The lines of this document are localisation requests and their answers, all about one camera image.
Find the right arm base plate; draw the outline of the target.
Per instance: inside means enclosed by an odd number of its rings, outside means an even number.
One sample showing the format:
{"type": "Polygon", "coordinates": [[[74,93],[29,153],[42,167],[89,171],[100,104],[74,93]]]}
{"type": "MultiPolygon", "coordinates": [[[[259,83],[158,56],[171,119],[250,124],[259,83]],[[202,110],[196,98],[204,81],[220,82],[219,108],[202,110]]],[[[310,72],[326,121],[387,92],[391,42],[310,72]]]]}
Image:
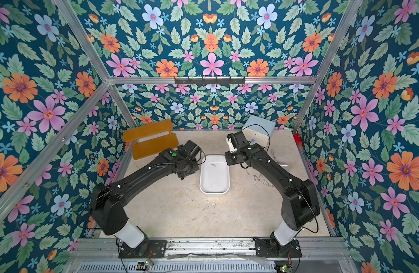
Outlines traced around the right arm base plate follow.
{"type": "Polygon", "coordinates": [[[253,241],[256,247],[256,256],[265,258],[301,258],[301,248],[298,240],[292,240],[287,245],[280,245],[274,238],[257,238],[253,241]]]}

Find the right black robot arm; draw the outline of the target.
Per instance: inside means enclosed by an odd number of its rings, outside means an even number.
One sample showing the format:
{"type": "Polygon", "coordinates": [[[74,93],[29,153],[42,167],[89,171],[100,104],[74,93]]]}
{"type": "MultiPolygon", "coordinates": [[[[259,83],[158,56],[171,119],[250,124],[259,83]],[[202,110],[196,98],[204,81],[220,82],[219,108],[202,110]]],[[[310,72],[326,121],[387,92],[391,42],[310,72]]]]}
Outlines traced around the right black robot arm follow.
{"type": "Polygon", "coordinates": [[[271,234],[276,247],[287,246],[300,233],[305,224],[320,215],[316,185],[301,180],[280,166],[260,144],[252,144],[243,132],[228,134],[229,151],[225,153],[227,165],[245,164],[270,182],[282,196],[282,222],[271,234]]]}

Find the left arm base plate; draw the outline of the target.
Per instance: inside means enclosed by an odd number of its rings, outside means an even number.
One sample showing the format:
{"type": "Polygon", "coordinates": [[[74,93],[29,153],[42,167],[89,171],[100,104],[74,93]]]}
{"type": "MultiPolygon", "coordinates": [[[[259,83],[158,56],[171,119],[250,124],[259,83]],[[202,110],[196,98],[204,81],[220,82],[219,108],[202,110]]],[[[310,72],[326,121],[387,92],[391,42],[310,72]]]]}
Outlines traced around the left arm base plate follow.
{"type": "Polygon", "coordinates": [[[166,248],[166,240],[145,239],[136,248],[122,242],[118,247],[118,256],[121,259],[163,258],[166,248]]]}

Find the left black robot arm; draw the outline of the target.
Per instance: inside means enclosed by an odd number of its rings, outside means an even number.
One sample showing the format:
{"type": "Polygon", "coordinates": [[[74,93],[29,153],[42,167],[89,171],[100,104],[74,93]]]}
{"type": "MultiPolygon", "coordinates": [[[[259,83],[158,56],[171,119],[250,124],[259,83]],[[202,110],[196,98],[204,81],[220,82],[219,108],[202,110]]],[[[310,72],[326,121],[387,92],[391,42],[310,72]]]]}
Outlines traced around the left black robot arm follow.
{"type": "Polygon", "coordinates": [[[160,152],[150,163],[129,176],[94,187],[89,213],[105,235],[113,235],[128,247],[136,249],[148,242],[147,235],[132,224],[125,207],[143,190],[162,178],[175,174],[180,179],[196,173],[202,164],[204,152],[192,141],[177,149],[160,152]]]}

